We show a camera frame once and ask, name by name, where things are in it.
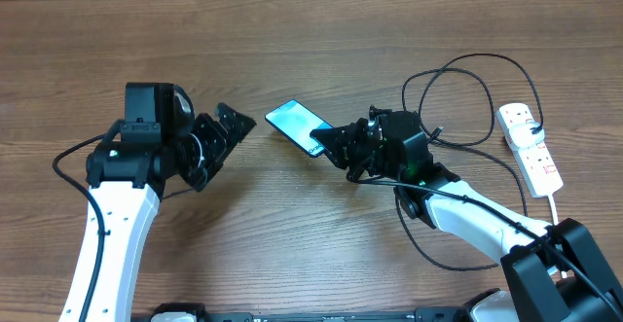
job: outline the smartphone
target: smartphone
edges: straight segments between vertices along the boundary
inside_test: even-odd
[[[312,158],[324,153],[324,147],[310,137],[310,132],[333,128],[294,99],[267,114],[266,121]]]

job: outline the white power cord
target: white power cord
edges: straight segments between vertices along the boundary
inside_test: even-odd
[[[556,210],[556,202],[554,201],[554,195],[547,195],[547,199],[549,200],[549,208],[552,210],[552,222],[554,226],[558,225],[558,210]],[[567,273],[561,271],[561,277],[563,279],[567,278]]]

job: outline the wood grain surface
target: wood grain surface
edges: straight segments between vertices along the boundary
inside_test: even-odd
[[[57,178],[56,154],[124,114],[128,81],[172,82],[211,112],[224,101],[258,125],[200,194],[166,200],[149,234],[134,311],[170,301],[211,311],[328,312],[462,304],[505,287],[501,269],[455,273],[412,247],[391,188],[349,184],[264,122],[296,98],[332,125],[370,104],[400,109],[413,73],[473,52],[509,55],[532,75],[547,144],[563,175],[561,218],[585,224],[623,277],[623,0],[100,0],[0,3],[0,320],[55,321],[82,242],[86,201]],[[498,107],[527,102],[521,73],[496,59],[481,75]],[[415,109],[424,81],[407,93]],[[448,74],[422,118],[476,140],[486,96]],[[481,146],[515,165],[499,127]],[[85,157],[61,167],[85,178]],[[461,152],[438,161],[521,211],[511,176]],[[182,189],[175,178],[166,193]],[[549,219],[528,196],[531,216]],[[410,223],[449,265],[488,262],[468,244]]]

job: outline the power strip switch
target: power strip switch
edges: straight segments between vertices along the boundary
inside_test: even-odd
[[[497,111],[497,121],[504,138],[513,151],[524,180],[533,197],[548,197],[563,187],[558,168],[545,146],[545,132],[532,133],[538,126],[530,108],[524,103],[503,105]]]

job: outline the wooden tabletop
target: wooden tabletop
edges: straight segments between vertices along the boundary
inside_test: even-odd
[[[501,269],[429,264],[396,217],[391,188],[349,184],[264,121],[296,98],[331,125],[368,107],[401,109],[411,74],[460,54],[505,54],[538,88],[546,141],[565,186],[561,218],[586,225],[623,278],[623,0],[101,0],[0,3],[0,315],[55,321],[85,226],[85,199],[51,169],[55,155],[124,114],[129,81],[183,87],[197,111],[224,101],[256,119],[200,194],[166,200],[150,231],[134,311],[171,301],[253,313],[405,310],[462,304],[505,287]],[[493,58],[457,63],[482,76],[495,107],[534,98]],[[413,82],[416,109],[425,80]],[[486,96],[442,77],[428,126],[471,141],[489,126]],[[516,166],[499,127],[479,146]],[[85,157],[61,167],[85,178]],[[521,211],[514,180],[491,161],[432,148],[487,197]],[[169,181],[166,193],[184,188]],[[532,217],[547,200],[528,197]],[[449,234],[410,222],[448,265],[489,261]]]

